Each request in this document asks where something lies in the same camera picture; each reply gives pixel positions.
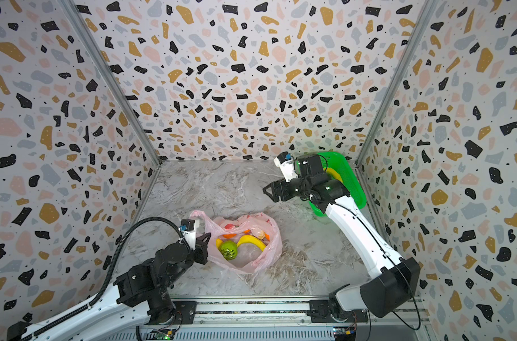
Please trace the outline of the pink plastic bag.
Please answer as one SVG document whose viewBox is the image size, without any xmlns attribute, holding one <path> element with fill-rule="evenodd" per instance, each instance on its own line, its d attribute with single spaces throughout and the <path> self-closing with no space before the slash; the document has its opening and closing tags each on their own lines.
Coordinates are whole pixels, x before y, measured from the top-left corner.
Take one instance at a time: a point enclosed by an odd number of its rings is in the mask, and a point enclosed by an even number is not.
<svg viewBox="0 0 517 341">
<path fill-rule="evenodd" d="M 197 218 L 199 223 L 204 223 L 205 232 L 211 234 L 208 260 L 223 269 L 237 274 L 255 274 L 273 265 L 282 254 L 281 231 L 276 221 L 265 213 L 247 214 L 235 220 L 228 220 L 223 217 L 211 219 L 203 211 L 195 210 L 190 217 Z M 226 231 L 224 229 L 226 224 L 235 224 L 237 228 Z M 236 234 L 253 228 L 261 229 L 266 233 L 266 238 L 262 240 L 266 245 L 265 250 L 261 251 L 252 244 L 243 244 L 238 247 L 237 258 L 231 261 L 225 260 L 217 249 L 217 240 L 227 240 L 222 237 L 223 234 Z M 240 238 L 229 240 L 238 243 Z"/>
</svg>

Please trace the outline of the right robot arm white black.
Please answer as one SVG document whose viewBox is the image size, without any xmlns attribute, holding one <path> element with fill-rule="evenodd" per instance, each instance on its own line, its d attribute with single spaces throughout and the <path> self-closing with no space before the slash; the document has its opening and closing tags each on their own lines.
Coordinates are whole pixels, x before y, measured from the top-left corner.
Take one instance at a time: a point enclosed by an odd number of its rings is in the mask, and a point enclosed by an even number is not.
<svg viewBox="0 0 517 341">
<path fill-rule="evenodd" d="M 413 257 L 403 258 L 363 215 L 366 196 L 344 156 L 322 152 L 294 158 L 285 151 L 274 162 L 283 178 L 263 192 L 275 203 L 294 197 L 310 203 L 339 227 L 368 272 L 368 282 L 347 284 L 329 294 L 328 315 L 344 321 L 350 313 L 366 310 L 383 318 L 416 299 L 420 265 Z"/>
</svg>

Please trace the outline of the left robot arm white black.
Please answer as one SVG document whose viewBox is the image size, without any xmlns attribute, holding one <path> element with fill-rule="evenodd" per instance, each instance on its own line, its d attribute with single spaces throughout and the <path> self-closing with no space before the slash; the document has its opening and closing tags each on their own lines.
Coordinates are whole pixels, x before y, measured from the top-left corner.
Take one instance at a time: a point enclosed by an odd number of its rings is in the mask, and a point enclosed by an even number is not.
<svg viewBox="0 0 517 341">
<path fill-rule="evenodd" d="M 75 309 L 40 323 L 17 322 L 8 328 L 8 340 L 101 340 L 126 328 L 144 325 L 190 324 L 170 297 L 175 282 L 194 264 L 207 263 L 211 235 L 203 234 L 189 247 L 185 240 L 156 251 L 153 258 L 131 267 Z"/>
</svg>

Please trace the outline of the green fruit in bag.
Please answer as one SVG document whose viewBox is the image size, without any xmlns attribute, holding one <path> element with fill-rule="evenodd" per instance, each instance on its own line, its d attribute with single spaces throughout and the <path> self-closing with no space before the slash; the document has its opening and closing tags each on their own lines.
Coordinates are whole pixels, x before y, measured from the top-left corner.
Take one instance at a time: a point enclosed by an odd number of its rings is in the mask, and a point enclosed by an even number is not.
<svg viewBox="0 0 517 341">
<path fill-rule="evenodd" d="M 237 243 L 231 240 L 217 240 L 217 249 L 227 261 L 234 260 L 238 255 Z"/>
</svg>

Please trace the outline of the orange fruit in bag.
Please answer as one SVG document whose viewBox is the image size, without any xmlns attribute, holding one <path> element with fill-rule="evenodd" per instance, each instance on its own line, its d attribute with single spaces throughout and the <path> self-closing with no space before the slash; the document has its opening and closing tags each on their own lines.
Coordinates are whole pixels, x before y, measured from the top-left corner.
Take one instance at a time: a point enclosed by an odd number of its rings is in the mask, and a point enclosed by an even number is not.
<svg viewBox="0 0 517 341">
<path fill-rule="evenodd" d="M 244 235 L 247 235 L 247 234 L 252 234 L 251 230 L 246 230 L 244 232 L 240 232 L 240 233 L 236 233 L 236 234 L 234 234 L 234 233 L 232 233 L 232 234 L 223 234 L 222 237 L 224 239 L 227 239 L 227 240 L 233 239 L 233 238 L 238 239 L 238 238 L 243 237 Z"/>
</svg>

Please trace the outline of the red fruit in bag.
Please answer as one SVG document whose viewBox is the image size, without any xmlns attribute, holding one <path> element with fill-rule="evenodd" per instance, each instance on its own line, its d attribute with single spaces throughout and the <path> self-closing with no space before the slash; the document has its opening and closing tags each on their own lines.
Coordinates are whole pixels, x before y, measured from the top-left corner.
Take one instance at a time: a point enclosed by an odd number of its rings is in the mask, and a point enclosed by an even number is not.
<svg viewBox="0 0 517 341">
<path fill-rule="evenodd" d="M 226 231 L 231 231 L 231 230 L 233 230 L 233 229 L 235 229 L 235 228 L 237 228 L 237 226 L 236 226 L 235 224 L 226 224 L 226 225 L 224 226 L 224 229 L 225 229 Z"/>
</svg>

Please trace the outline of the yellow banana in bag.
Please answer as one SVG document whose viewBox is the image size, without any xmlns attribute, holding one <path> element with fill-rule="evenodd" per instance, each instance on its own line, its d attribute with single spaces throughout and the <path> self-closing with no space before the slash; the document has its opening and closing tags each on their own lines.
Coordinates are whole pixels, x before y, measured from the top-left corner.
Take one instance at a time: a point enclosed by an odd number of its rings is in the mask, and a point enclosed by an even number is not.
<svg viewBox="0 0 517 341">
<path fill-rule="evenodd" d="M 237 247 L 240 247 L 243 244 L 252 244 L 252 245 L 258 247 L 261 251 L 264 251 L 266 248 L 266 245 L 264 244 L 264 242 L 262 240 L 260 240 L 259 238 L 254 237 L 253 235 L 242 236 L 237 243 Z"/>
</svg>

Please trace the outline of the peach fruit in bag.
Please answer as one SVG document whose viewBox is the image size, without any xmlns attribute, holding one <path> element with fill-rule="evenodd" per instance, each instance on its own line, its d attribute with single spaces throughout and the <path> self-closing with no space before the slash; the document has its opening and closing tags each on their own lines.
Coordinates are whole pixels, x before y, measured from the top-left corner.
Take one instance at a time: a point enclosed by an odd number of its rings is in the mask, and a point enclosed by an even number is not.
<svg viewBox="0 0 517 341">
<path fill-rule="evenodd" d="M 266 238 L 266 233 L 258 228 L 251 229 L 251 234 L 259 240 L 264 240 Z"/>
</svg>

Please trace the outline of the yellow banana in basket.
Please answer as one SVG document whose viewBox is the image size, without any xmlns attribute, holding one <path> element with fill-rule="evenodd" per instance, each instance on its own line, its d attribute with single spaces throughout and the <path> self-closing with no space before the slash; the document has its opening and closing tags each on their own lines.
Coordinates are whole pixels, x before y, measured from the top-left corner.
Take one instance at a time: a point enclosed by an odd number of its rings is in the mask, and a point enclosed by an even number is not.
<svg viewBox="0 0 517 341">
<path fill-rule="evenodd" d="M 338 180 L 338 181 L 340 181 L 341 183 L 343 182 L 343 180 L 342 180 L 342 176 L 340 176 L 340 175 L 339 175 L 339 173 L 338 173 L 338 172 L 336 172 L 334 169 L 326 168 L 326 169 L 325 169 L 325 172 L 326 172 L 327 174 L 329 174 L 333 179 Z"/>
</svg>

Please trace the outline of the green plastic basket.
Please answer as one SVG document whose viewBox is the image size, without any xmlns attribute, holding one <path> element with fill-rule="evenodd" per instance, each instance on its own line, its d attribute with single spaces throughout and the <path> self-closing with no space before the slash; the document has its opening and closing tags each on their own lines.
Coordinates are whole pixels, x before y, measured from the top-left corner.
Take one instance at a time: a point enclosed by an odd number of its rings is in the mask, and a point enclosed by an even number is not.
<svg viewBox="0 0 517 341">
<path fill-rule="evenodd" d="M 364 209 L 366 195 L 345 156 L 334 151 L 320 152 L 318 155 L 322 156 L 323 169 L 331 168 L 338 172 L 342 176 L 342 183 L 350 192 L 359 210 Z"/>
</svg>

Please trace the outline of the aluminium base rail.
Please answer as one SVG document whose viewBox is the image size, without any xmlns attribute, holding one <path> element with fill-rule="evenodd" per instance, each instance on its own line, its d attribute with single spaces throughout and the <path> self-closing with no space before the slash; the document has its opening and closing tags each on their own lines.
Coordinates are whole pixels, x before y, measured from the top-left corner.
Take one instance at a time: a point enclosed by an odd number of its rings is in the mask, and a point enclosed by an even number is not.
<svg viewBox="0 0 517 341">
<path fill-rule="evenodd" d="M 435 340 L 421 306 L 384 318 L 366 310 L 334 318 L 324 297 L 194 298 L 176 301 L 176 319 L 154 325 L 117 313 L 68 340 Z"/>
</svg>

